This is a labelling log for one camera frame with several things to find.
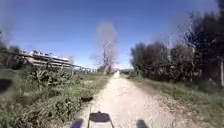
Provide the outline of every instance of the gravel path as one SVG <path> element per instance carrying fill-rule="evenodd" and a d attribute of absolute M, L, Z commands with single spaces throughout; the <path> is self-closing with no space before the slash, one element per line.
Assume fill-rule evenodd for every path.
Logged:
<path fill-rule="evenodd" d="M 99 111 L 101 114 L 90 114 Z M 111 121 L 102 113 L 108 114 Z M 196 128 L 179 117 L 158 98 L 121 78 L 119 72 L 80 115 L 82 128 Z"/>

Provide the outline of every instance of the blue sky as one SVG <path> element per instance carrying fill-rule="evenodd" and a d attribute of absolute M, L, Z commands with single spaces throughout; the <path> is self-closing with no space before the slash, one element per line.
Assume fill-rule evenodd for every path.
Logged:
<path fill-rule="evenodd" d="M 150 43 L 174 32 L 177 18 L 185 17 L 186 12 L 217 9 L 215 0 L 9 1 L 14 5 L 10 44 L 74 56 L 76 64 L 86 67 L 95 67 L 91 56 L 96 52 L 96 30 L 102 21 L 112 22 L 117 29 L 117 66 L 124 68 L 130 66 L 130 49 L 136 43 Z"/>

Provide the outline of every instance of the leafless tree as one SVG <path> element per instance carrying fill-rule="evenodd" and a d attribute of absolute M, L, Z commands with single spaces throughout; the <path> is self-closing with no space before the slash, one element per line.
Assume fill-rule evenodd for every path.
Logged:
<path fill-rule="evenodd" d="M 174 23 L 176 24 L 176 43 L 189 44 L 186 39 L 186 35 L 190 31 L 191 27 L 191 12 L 177 14 L 174 17 Z"/>
<path fill-rule="evenodd" d="M 111 22 L 101 22 L 97 27 L 98 50 L 95 59 L 104 72 L 110 72 L 115 63 L 116 29 Z"/>
<path fill-rule="evenodd" d="M 167 32 L 167 33 L 160 33 L 158 35 L 158 37 L 156 38 L 155 42 L 160 42 L 162 43 L 164 46 L 166 46 L 167 48 L 172 47 L 172 42 L 171 42 L 171 38 L 173 36 L 172 32 Z"/>

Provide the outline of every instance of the grass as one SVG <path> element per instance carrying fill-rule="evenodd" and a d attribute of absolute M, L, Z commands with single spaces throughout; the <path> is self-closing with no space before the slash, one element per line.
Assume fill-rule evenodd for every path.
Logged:
<path fill-rule="evenodd" d="M 100 73 L 21 72 L 9 75 L 14 85 L 0 94 L 0 127 L 62 127 L 76 118 L 109 78 Z"/>
<path fill-rule="evenodd" d="M 156 82 L 140 77 L 133 78 L 145 85 L 153 87 L 173 97 L 181 104 L 188 104 L 194 116 L 202 117 L 202 121 L 213 128 L 224 127 L 224 95 L 221 93 L 205 93 L 186 87 L 184 84 Z"/>

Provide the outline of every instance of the apartment building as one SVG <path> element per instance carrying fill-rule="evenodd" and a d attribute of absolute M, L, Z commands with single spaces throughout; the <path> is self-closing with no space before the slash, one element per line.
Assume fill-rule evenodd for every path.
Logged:
<path fill-rule="evenodd" d="M 35 65 L 35 66 L 46 66 L 50 64 L 52 67 L 71 67 L 73 62 L 65 57 L 55 56 L 52 53 L 43 53 L 37 50 L 21 51 L 24 55 L 29 55 L 32 57 L 28 57 L 27 60 Z"/>

